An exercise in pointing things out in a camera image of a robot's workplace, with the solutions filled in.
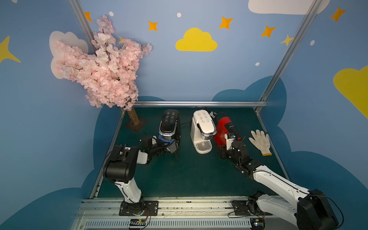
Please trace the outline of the aluminium frame rail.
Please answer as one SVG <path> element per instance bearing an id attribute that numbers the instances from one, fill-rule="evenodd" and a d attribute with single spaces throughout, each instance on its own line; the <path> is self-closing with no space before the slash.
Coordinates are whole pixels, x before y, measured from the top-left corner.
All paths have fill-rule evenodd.
<path id="1" fill-rule="evenodd" d="M 137 107 L 266 107 L 266 102 L 236 101 L 138 101 Z"/>

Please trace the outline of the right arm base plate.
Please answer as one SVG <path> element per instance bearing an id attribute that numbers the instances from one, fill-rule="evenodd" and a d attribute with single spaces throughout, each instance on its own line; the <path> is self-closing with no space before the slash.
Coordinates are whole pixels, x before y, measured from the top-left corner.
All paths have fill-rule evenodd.
<path id="1" fill-rule="evenodd" d="M 262 212 L 254 199 L 233 200 L 231 204 L 236 216 L 272 216 L 271 213 Z"/>

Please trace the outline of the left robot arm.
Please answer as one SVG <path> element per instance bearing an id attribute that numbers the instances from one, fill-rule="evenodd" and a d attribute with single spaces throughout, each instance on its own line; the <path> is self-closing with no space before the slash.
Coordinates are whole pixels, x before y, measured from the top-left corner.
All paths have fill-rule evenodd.
<path id="1" fill-rule="evenodd" d="M 144 136 L 138 147 L 116 145 L 108 153 L 103 163 L 103 176 L 117 186 L 124 196 L 124 202 L 136 205 L 142 200 L 142 191 L 134 179 L 138 164 L 149 164 L 153 156 L 168 151 L 174 140 L 164 140 L 157 136 Z"/>

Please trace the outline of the blue microfibre cloth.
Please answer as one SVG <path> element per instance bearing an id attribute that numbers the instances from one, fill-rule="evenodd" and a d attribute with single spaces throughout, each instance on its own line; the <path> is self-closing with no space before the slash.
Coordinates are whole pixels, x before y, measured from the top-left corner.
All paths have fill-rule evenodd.
<path id="1" fill-rule="evenodd" d="M 158 139 L 164 143 L 164 145 L 170 145 L 174 142 L 174 140 L 166 140 L 162 135 L 158 136 Z"/>

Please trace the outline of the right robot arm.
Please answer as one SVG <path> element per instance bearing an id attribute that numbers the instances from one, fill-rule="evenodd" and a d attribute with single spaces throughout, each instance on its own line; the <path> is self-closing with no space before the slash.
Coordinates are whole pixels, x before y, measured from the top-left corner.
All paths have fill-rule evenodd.
<path id="1" fill-rule="evenodd" d="M 343 225 L 335 215 L 333 201 L 318 189 L 309 190 L 278 175 L 266 165 L 248 154 L 248 148 L 239 140 L 229 146 L 220 147 L 221 158 L 230 159 L 236 168 L 249 179 L 258 182 L 283 199 L 257 191 L 245 203 L 233 201 L 236 215 L 272 214 L 300 230 L 337 230 Z"/>

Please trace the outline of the black coffee machine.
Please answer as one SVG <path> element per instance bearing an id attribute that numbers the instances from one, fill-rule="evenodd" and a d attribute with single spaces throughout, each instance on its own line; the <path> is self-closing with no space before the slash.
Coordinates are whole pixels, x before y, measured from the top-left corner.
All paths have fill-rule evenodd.
<path id="1" fill-rule="evenodd" d="M 178 159 L 178 151 L 181 141 L 181 123 L 179 112 L 175 109 L 168 109 L 164 112 L 159 126 L 159 135 L 162 135 L 166 140 L 174 140 L 170 145 L 167 145 L 168 152 L 173 154 Z"/>

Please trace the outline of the white coffee machine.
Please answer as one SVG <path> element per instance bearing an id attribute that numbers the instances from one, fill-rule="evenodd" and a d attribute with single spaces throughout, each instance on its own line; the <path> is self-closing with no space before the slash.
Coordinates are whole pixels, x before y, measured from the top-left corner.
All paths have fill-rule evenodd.
<path id="1" fill-rule="evenodd" d="M 207 154 L 212 150 L 211 139 L 217 134 L 216 126 L 207 110 L 193 113 L 191 140 L 199 154 Z"/>

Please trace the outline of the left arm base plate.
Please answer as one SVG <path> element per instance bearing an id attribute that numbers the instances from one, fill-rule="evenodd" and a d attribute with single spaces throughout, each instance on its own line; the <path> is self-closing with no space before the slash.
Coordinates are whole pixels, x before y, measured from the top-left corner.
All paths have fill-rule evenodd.
<path id="1" fill-rule="evenodd" d="M 138 203 L 127 203 L 123 201 L 120 205 L 119 216 L 157 216 L 159 201 L 140 201 Z"/>

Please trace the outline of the red coffee machine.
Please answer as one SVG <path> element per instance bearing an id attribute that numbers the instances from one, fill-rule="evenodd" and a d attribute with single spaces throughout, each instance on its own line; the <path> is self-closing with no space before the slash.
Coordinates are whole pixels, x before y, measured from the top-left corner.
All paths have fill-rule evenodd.
<path id="1" fill-rule="evenodd" d="M 226 147 L 228 139 L 241 140 L 241 135 L 229 117 L 223 117 L 217 124 L 214 140 L 219 147 Z"/>

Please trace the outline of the pink cherry blossom tree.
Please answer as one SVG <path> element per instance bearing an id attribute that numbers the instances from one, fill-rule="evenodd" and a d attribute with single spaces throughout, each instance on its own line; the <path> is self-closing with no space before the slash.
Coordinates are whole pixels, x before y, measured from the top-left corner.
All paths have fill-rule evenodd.
<path id="1" fill-rule="evenodd" d="M 139 132 L 147 119 L 139 118 L 134 109 L 139 96 L 135 80 L 140 60 L 152 51 L 152 45 L 121 39 L 123 46 L 118 48 L 112 21 L 103 15 L 97 24 L 99 31 L 94 33 L 92 40 L 96 49 L 94 54 L 61 40 L 54 42 L 57 54 L 54 69 L 61 78 L 81 84 L 92 106 L 120 107 L 130 118 L 127 128 Z"/>

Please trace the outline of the white knit work glove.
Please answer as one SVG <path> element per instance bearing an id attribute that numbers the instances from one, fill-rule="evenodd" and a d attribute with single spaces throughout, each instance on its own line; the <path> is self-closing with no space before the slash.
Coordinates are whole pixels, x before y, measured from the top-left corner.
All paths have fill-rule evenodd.
<path id="1" fill-rule="evenodd" d="M 270 151 L 271 143 L 268 134 L 265 134 L 264 131 L 256 130 L 251 131 L 252 137 L 249 137 L 249 141 L 258 149 L 260 150 L 263 156 L 271 156 L 272 153 Z"/>

